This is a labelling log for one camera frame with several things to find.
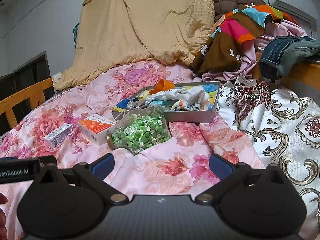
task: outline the blue denim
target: blue denim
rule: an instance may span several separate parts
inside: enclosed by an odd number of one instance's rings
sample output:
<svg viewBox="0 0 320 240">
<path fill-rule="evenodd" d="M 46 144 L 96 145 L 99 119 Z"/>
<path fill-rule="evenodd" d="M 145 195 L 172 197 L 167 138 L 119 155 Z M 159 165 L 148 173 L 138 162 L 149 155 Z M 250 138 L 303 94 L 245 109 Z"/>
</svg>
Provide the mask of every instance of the blue denim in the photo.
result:
<svg viewBox="0 0 320 240">
<path fill-rule="evenodd" d="M 310 37 L 277 36 L 265 47 L 262 53 L 259 60 L 260 72 L 265 78 L 280 79 L 279 73 L 288 75 L 296 62 L 303 57 L 310 57 L 318 53 L 319 49 L 320 43 Z"/>
</svg>

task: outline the orange cup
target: orange cup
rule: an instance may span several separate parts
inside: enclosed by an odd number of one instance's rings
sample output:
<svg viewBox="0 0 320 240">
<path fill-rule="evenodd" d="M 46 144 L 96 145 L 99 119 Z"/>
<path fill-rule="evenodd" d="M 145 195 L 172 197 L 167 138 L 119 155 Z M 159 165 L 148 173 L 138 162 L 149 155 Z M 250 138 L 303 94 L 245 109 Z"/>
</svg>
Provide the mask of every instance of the orange cup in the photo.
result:
<svg viewBox="0 0 320 240">
<path fill-rule="evenodd" d="M 160 79 L 159 82 L 156 84 L 155 88 L 150 91 L 150 94 L 153 95 L 155 93 L 161 92 L 161 91 L 167 91 L 174 88 L 174 84 L 165 79 Z"/>
</svg>

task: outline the screw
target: screw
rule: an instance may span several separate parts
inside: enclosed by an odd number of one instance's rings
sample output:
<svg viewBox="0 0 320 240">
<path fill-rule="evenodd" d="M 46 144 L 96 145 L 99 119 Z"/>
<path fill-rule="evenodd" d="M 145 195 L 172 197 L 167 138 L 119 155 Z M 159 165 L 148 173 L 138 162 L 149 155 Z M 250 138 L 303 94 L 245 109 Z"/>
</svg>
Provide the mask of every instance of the screw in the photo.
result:
<svg viewBox="0 0 320 240">
<path fill-rule="evenodd" d="M 123 194 L 113 194 L 110 199 L 113 201 L 113 202 L 123 202 L 127 199 L 127 197 Z"/>
<path fill-rule="evenodd" d="M 213 196 L 211 196 L 210 194 L 200 194 L 198 196 L 198 200 L 203 203 L 207 203 L 207 202 L 213 200 Z"/>
</svg>

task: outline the beige blanket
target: beige blanket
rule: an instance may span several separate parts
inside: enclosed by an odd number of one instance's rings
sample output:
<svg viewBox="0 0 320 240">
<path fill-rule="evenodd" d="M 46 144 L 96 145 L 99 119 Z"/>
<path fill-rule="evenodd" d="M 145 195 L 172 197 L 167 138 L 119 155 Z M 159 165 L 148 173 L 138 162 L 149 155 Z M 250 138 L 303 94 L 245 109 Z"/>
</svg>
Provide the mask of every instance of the beige blanket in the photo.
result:
<svg viewBox="0 0 320 240">
<path fill-rule="evenodd" d="M 212 0 L 86 0 L 73 66 L 60 91 L 142 59 L 189 64 L 212 33 Z"/>
</svg>

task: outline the wooden bed rail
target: wooden bed rail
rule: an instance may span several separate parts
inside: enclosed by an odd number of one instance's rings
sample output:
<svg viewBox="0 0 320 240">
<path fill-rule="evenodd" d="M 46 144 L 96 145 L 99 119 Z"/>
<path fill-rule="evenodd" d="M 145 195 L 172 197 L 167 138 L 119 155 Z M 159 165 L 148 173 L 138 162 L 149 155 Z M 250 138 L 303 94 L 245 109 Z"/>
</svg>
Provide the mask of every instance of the wooden bed rail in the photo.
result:
<svg viewBox="0 0 320 240">
<path fill-rule="evenodd" d="M 5 113 L 11 129 L 18 124 L 12 107 L 28 98 L 31 109 L 35 109 L 45 102 L 43 90 L 52 86 L 52 78 L 48 78 L 0 101 L 0 114 Z"/>
<path fill-rule="evenodd" d="M 261 52 L 256 52 L 257 62 L 259 62 L 261 56 Z M 253 78 L 261 79 L 262 76 L 258 64 L 252 69 L 252 76 Z M 320 65 L 307 61 L 297 63 L 290 70 L 289 76 L 281 78 L 281 84 L 294 91 L 295 79 L 320 90 Z"/>
</svg>

